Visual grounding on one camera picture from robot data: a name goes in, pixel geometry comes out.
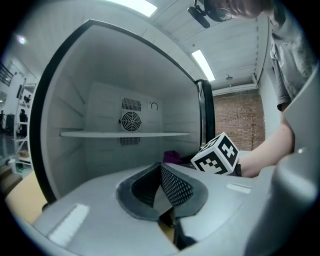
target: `gray shirt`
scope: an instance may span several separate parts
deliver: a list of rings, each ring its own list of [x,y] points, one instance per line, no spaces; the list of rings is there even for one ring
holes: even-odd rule
[[[281,4],[274,7],[270,55],[275,72],[277,108],[290,103],[306,83],[317,65],[303,30]]]

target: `ceiling beam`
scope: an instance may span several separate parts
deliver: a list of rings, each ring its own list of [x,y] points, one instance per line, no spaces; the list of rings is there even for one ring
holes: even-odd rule
[[[269,18],[265,14],[261,14],[257,18],[258,22],[258,57],[256,61],[255,77],[256,82],[259,82],[262,69],[264,67],[267,46],[269,40]]]
[[[242,84],[242,85],[236,85],[236,86],[230,85],[229,87],[226,87],[226,88],[212,90],[212,95],[217,96],[217,95],[223,95],[223,94],[231,94],[231,93],[236,93],[241,91],[255,90],[257,88],[258,86],[256,83],[248,83],[248,84]]]

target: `person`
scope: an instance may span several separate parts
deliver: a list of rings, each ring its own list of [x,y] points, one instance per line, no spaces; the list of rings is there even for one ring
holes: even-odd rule
[[[217,22],[230,19],[255,19],[265,13],[272,25],[270,56],[275,72],[279,127],[260,146],[239,158],[236,172],[256,177],[261,169],[276,165],[292,153],[295,135],[282,114],[306,83],[318,59],[300,28],[286,8],[273,0],[200,0],[205,13]]]
[[[4,111],[1,110],[1,113],[0,113],[0,132],[1,133],[4,130],[4,120],[5,120],[5,114],[4,114]]]
[[[19,115],[20,122],[27,123],[28,117],[26,114],[26,111],[24,109],[21,109],[20,115]],[[26,137],[27,136],[27,125],[21,124],[20,125],[20,135]]]
[[[28,97],[27,97],[27,96],[24,96],[24,97],[23,97],[24,102],[25,102],[26,104],[30,103],[30,98],[31,98],[31,95],[30,95],[30,94],[29,94]]]

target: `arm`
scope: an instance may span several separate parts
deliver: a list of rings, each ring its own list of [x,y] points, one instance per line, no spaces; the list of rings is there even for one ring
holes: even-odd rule
[[[287,106],[287,103],[282,104],[281,112],[283,112]],[[281,123],[278,129],[260,146],[239,159],[238,163],[241,164],[242,176],[258,176],[261,169],[276,165],[280,159],[292,153],[294,146],[294,132],[282,113]]]

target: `shelving unit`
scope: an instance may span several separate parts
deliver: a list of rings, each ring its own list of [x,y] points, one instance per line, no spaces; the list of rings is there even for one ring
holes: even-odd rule
[[[135,138],[135,137],[170,137],[187,136],[185,132],[98,132],[98,131],[62,131],[61,137],[75,138]]]
[[[14,137],[14,151],[15,151],[15,158],[19,161],[21,161],[23,164],[31,166],[31,158],[30,157],[21,157],[19,152],[22,149],[22,146],[25,142],[28,141],[28,136],[26,136],[25,138],[17,138],[17,127],[19,127],[19,125],[28,125],[28,122],[21,122],[20,121],[20,116],[19,116],[19,106],[25,107],[26,108],[26,113],[29,115],[30,117],[30,106],[31,103],[28,102],[26,103],[25,99],[22,97],[23,95],[23,91],[24,89],[28,90],[28,92],[30,93],[30,95],[33,96],[34,90],[36,88],[36,83],[26,83],[24,82],[22,85],[22,89],[20,90],[20,94],[18,96],[18,104],[16,107],[16,113],[15,113],[15,124],[14,124],[14,133],[13,133],[13,137]]]

